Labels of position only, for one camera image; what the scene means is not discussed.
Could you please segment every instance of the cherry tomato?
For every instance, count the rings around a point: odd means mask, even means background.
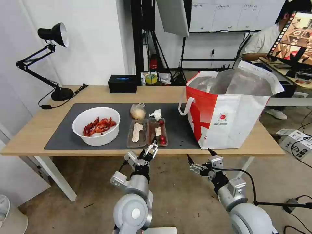
[[[163,125],[165,123],[165,121],[163,120],[163,119],[160,119],[159,121],[158,121],[158,124],[161,126],[161,125]]]

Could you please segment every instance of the monitor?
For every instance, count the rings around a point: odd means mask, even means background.
[[[298,69],[312,66],[312,14],[295,12],[280,32],[268,57]]]

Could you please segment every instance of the person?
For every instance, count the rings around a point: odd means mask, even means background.
[[[267,54],[275,43],[279,33],[288,22],[291,14],[294,11],[311,12],[312,3],[310,0],[292,0],[285,2],[282,10],[278,16],[277,24],[261,30],[254,35],[247,46],[242,51],[242,58],[244,61],[257,61],[260,57],[268,60]],[[283,86],[285,92],[279,93],[276,97],[290,98],[295,92],[295,85]],[[273,115],[277,119],[285,120],[287,115],[283,113],[285,107],[272,107],[266,110],[266,113]]]

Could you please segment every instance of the desk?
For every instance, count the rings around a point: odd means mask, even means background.
[[[272,70],[273,74],[276,75],[276,77],[279,80],[286,80],[291,84],[295,84],[298,87],[301,87],[303,89],[309,89],[312,90],[312,83],[310,84],[300,84],[296,83],[295,78],[291,78],[289,76],[286,76],[286,73],[290,70],[287,68],[276,68],[275,64],[281,64],[280,61],[271,62],[269,60],[266,60],[263,57],[259,58],[269,69]],[[312,98],[271,98],[267,104],[267,106],[312,106]]]
[[[66,87],[72,90],[78,88],[78,86]],[[49,156],[124,156],[128,150],[44,150],[48,140],[72,105],[74,103],[178,103],[184,88],[181,86],[139,86],[136,94],[111,94],[108,86],[89,86],[61,107],[38,111],[29,123],[4,147],[1,154],[34,156],[69,199],[74,201],[77,195]],[[59,105],[59,103],[52,101],[50,104],[52,106]],[[259,121],[241,148],[217,150],[217,153],[220,156],[251,156],[248,163],[252,161],[254,156],[285,155]],[[201,149],[159,149],[157,156],[184,156],[186,154],[207,155],[209,152]]]

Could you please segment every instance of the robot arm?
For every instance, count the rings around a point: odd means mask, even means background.
[[[258,206],[247,203],[245,197],[246,182],[242,178],[229,180],[223,174],[223,158],[216,152],[211,153],[209,161],[203,165],[195,164],[188,155],[190,170],[205,176],[214,184],[214,189],[225,210],[229,212],[231,226],[237,234],[277,233],[270,216]]]
[[[124,164],[129,164],[133,169],[130,180],[127,181],[127,176],[119,171],[116,171],[110,179],[111,184],[126,193],[114,208],[115,234],[136,234],[138,230],[146,230],[150,226],[153,193],[148,188],[149,163],[155,158],[157,151],[156,140],[139,156],[129,151],[124,156]]]

